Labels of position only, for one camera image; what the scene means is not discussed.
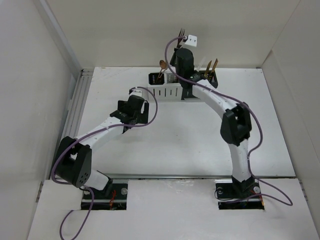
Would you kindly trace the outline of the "large copper spoon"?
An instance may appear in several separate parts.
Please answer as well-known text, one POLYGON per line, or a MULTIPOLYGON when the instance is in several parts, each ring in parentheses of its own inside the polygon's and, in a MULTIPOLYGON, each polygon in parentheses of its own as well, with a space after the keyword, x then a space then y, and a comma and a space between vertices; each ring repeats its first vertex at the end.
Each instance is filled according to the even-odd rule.
POLYGON ((168 64, 165 60, 160 60, 159 61, 159 66, 160 66, 160 72, 157 76, 157 79, 160 79, 164 72, 168 69, 168 64))

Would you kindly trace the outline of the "gold knife black handle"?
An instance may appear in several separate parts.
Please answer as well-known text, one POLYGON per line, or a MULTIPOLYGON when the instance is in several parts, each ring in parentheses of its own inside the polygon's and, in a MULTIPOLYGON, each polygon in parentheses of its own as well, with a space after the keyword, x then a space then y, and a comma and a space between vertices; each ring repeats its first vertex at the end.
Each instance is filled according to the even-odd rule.
POLYGON ((212 82, 215 82, 216 81, 216 67, 218 65, 218 59, 216 58, 215 61, 214 61, 214 64, 212 66, 212 69, 211 69, 211 72, 209 74, 209 77, 208 79, 211 80, 212 82))

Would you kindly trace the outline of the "white chopstick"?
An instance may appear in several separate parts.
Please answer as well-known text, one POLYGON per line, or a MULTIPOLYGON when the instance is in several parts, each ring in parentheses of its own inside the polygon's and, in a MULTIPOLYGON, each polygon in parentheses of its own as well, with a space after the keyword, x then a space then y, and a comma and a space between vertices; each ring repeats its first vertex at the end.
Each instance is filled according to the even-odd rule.
POLYGON ((201 59, 201 61, 196 65, 196 67, 195 67, 196 71, 200 71, 201 70, 202 66, 204 65, 205 60, 206 60, 206 57, 203 57, 201 59))

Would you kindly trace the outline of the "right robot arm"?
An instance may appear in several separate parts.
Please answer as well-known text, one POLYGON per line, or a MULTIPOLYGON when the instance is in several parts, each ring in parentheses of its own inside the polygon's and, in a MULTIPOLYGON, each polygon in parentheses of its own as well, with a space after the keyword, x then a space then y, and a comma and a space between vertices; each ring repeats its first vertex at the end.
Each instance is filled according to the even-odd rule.
POLYGON ((250 113, 235 100, 213 93, 218 87, 218 79, 214 69, 208 64, 204 74, 195 70, 194 56, 191 50, 176 47, 170 63, 176 74, 190 82, 179 79, 184 92, 190 92, 205 102, 221 118, 220 135, 228 144, 232 162, 232 183, 223 183, 217 187, 223 191, 223 199, 243 198, 253 187, 255 180, 249 171, 247 155, 248 140, 252 123, 250 113))

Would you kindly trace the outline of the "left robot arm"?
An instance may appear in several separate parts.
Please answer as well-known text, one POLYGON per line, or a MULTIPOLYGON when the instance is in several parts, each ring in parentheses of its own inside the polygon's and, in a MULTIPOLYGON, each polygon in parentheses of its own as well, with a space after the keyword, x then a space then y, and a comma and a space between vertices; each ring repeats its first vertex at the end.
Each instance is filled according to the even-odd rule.
POLYGON ((112 179, 94 170, 93 154, 112 139, 138 124, 147 124, 149 103, 141 96, 131 94, 128 100, 119 100, 117 110, 88 133, 60 142, 51 178, 60 177, 76 188, 91 187, 100 198, 112 192, 112 179))

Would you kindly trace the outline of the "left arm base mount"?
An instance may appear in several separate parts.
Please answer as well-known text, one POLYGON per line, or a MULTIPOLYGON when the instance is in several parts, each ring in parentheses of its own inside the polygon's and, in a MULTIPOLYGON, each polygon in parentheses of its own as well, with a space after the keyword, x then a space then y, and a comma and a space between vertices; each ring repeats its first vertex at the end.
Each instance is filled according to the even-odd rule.
POLYGON ((94 200, 92 210, 124 211, 127 209, 128 180, 115 179, 108 195, 92 188, 94 200))

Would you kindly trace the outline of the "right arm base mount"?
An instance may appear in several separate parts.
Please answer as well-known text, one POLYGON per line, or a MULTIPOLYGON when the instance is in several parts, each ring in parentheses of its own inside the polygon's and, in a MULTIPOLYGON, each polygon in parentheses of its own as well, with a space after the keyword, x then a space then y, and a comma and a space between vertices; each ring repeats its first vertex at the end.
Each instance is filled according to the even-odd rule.
POLYGON ((264 210, 260 185, 255 182, 245 191, 237 190, 231 179, 218 179, 215 182, 214 196, 219 210, 264 210))

